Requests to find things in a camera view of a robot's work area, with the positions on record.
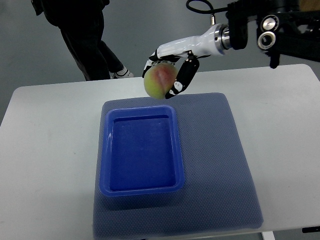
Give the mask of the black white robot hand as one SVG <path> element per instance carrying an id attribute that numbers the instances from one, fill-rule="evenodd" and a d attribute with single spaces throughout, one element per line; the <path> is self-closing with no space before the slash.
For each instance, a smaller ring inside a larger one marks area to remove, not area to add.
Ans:
<path id="1" fill-rule="evenodd" d="M 149 56 L 142 77 L 156 64 L 169 63 L 178 71 L 175 82 L 165 94 L 170 99 L 184 92 L 199 69 L 200 58 L 223 56 L 231 49 L 229 27 L 226 24 L 214 24 L 202 35 L 185 37 L 160 45 Z"/>

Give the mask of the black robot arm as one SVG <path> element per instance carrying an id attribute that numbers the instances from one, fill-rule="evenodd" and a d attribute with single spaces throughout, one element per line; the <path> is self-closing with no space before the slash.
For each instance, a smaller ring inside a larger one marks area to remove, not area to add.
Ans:
<path id="1" fill-rule="evenodd" d="M 208 10 L 186 7 L 195 13 L 215 14 L 224 12 L 228 24 L 220 26 L 214 39 L 223 50 L 242 50 L 248 43 L 248 23 L 255 21 L 256 42 L 259 49 L 270 58 L 275 69 L 280 56 L 286 55 L 318 62 L 320 60 L 320 10 L 300 9 L 298 0 L 237 0 L 223 8 L 214 8 L 206 0 Z"/>

